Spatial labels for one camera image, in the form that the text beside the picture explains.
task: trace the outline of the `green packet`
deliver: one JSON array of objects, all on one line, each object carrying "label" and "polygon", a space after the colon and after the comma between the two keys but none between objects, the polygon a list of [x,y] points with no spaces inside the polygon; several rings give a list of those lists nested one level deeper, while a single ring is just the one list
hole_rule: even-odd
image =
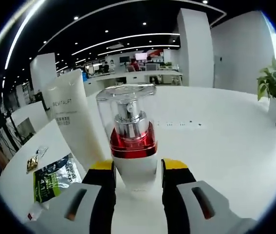
[{"label": "green packet", "polygon": [[35,171],[33,175],[34,201],[40,203],[59,196],[71,184],[82,181],[72,153]]}]

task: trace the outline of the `ceiling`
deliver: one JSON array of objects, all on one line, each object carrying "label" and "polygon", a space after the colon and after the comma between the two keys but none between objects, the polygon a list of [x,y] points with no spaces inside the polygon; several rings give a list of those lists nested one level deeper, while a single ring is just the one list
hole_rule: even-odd
[{"label": "ceiling", "polygon": [[[4,22],[23,4],[23,1],[17,0],[11,0],[9,4],[5,2],[0,2],[0,29]],[[82,17],[102,7],[120,2],[126,2],[126,4],[101,10],[84,19],[74,20],[75,16]],[[227,13],[227,16],[217,23],[219,24],[239,14],[258,9],[256,1],[252,1],[251,4],[242,4],[241,2],[209,0],[208,5]],[[72,56],[74,52],[111,39],[137,34],[177,32],[177,15],[180,8],[206,12],[209,23],[222,16],[222,13],[216,10],[192,4],[186,0],[161,0],[160,4],[156,0],[136,2],[97,0],[91,1],[91,3],[85,0],[46,0],[22,31],[12,52],[7,70],[4,67],[10,46],[28,12],[25,12],[16,21],[0,44],[0,92],[3,77],[6,77],[4,90],[8,92],[16,85],[26,82],[27,79],[30,80],[31,59],[29,58],[33,59],[39,54],[55,53],[56,61],[59,61],[57,67],[60,69],[66,65],[74,67],[77,59],[89,61],[103,58],[104,55],[98,57],[98,54],[107,52],[106,47],[118,42],[122,43],[124,48],[150,44],[180,45],[178,38],[172,36],[135,37],[99,45]],[[72,22],[75,23],[49,41],[57,32]],[[49,42],[42,48],[44,41]]]}]

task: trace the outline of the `clear bottle cap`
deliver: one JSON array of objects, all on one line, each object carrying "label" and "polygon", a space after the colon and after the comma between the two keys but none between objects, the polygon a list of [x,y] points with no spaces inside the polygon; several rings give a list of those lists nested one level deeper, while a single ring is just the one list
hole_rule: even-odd
[{"label": "clear bottle cap", "polygon": [[154,147],[155,94],[153,84],[124,84],[108,87],[96,96],[112,152]]}]

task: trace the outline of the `curved light strip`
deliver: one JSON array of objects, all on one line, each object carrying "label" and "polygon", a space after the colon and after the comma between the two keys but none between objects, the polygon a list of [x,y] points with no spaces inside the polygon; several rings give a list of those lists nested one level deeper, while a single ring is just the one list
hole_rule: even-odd
[{"label": "curved light strip", "polygon": [[98,56],[110,54],[110,53],[113,53],[113,52],[123,51],[123,50],[132,50],[132,49],[145,48],[145,47],[180,47],[180,46],[179,45],[145,45],[145,46],[135,46],[135,47],[125,48],[125,49],[120,49],[120,50],[108,51],[108,52],[105,52],[105,53],[98,54]]},{"label": "curved light strip", "polygon": [[82,60],[80,60],[80,61],[77,61],[77,62],[75,62],[75,64],[78,64],[79,62],[82,62],[82,61],[85,61],[86,59],[84,58],[84,59],[82,59]]},{"label": "curved light strip", "polygon": [[0,43],[2,42],[3,38],[12,28],[12,26],[17,22],[17,20],[22,16],[24,12],[26,12],[37,0],[31,0],[24,3],[17,12],[13,14],[13,16],[8,20],[5,26],[0,31]]},{"label": "curved light strip", "polygon": [[33,8],[29,11],[29,13],[27,14],[26,18],[24,19],[23,23],[21,24],[20,28],[17,31],[17,34],[11,44],[10,50],[9,50],[9,54],[7,57],[7,61],[6,61],[6,65],[5,65],[5,70],[8,68],[8,64],[10,61],[10,57],[12,55],[13,49],[15,48],[15,45],[17,43],[17,40],[19,39],[24,27],[26,26],[26,24],[28,23],[28,21],[31,19],[31,17],[34,15],[34,13],[41,7],[41,5],[45,2],[46,0],[38,0],[36,2],[36,4],[33,6]]},{"label": "curved light strip", "polygon": [[94,48],[94,47],[96,47],[96,46],[98,46],[98,45],[103,45],[103,44],[105,44],[105,43],[109,43],[109,42],[116,41],[116,40],[123,40],[123,39],[135,38],[135,37],[143,37],[143,36],[158,36],[158,35],[160,35],[160,36],[161,36],[161,35],[180,36],[180,33],[146,33],[146,34],[137,34],[137,35],[126,36],[126,37],[122,37],[122,38],[116,38],[116,39],[107,40],[107,41],[105,41],[105,42],[98,43],[98,44],[96,44],[96,45],[89,46],[89,47],[87,47],[87,48],[85,48],[85,49],[82,49],[82,50],[80,50],[80,51],[77,51],[77,52],[73,53],[72,55],[76,55],[76,54],[78,54],[78,53],[80,53],[80,52],[83,52],[83,51],[85,51],[85,50],[88,50],[88,49],[90,49],[90,48]]},{"label": "curved light strip", "polygon": [[[58,36],[60,33],[62,33],[65,29],[71,27],[73,24],[77,23],[78,21],[90,16],[90,15],[93,15],[97,12],[100,12],[100,11],[103,11],[103,10],[106,10],[106,9],[109,9],[111,7],[115,7],[115,6],[119,6],[119,5],[123,5],[123,4],[126,4],[126,3],[132,3],[132,2],[138,2],[138,1],[146,1],[146,0],[127,0],[127,1],[122,1],[122,2],[119,2],[119,3],[115,3],[115,4],[111,4],[111,5],[108,5],[108,6],[105,6],[105,7],[102,7],[102,8],[99,8],[95,11],[92,11],[88,14],[85,14],[84,16],[80,17],[78,20],[74,20],[72,23],[66,25],[64,28],[62,28],[60,31],[58,31],[56,34],[54,34],[48,41],[47,43],[45,43],[39,50],[38,52],[40,52],[52,39],[54,39],[56,36]],[[218,22],[219,20],[221,20],[223,17],[225,17],[227,15],[226,12],[216,8],[216,7],[213,7],[213,6],[210,6],[210,5],[207,5],[207,4],[204,4],[204,3],[201,3],[201,2],[196,2],[196,1],[191,1],[191,0],[173,0],[173,1],[181,1],[181,2],[186,2],[186,3],[192,3],[192,4],[195,4],[195,5],[199,5],[199,6],[203,6],[203,7],[207,7],[209,9],[212,9],[212,10],[215,10],[215,11],[218,11],[220,13],[222,13],[223,15],[220,16],[219,18],[217,18],[215,21],[213,21],[211,24],[210,24],[210,27],[212,25],[214,25],[216,22]]]},{"label": "curved light strip", "polygon": [[62,67],[61,69],[57,70],[57,72],[60,72],[60,71],[62,71],[65,68],[68,68],[68,66]]}]

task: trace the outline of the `power outlet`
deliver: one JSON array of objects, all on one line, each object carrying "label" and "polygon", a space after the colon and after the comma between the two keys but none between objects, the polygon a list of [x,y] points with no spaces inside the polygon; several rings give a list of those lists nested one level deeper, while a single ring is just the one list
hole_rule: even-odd
[{"label": "power outlet", "polygon": [[158,121],[157,127],[171,130],[195,130],[204,129],[205,125],[201,122],[186,120],[186,121]]}]

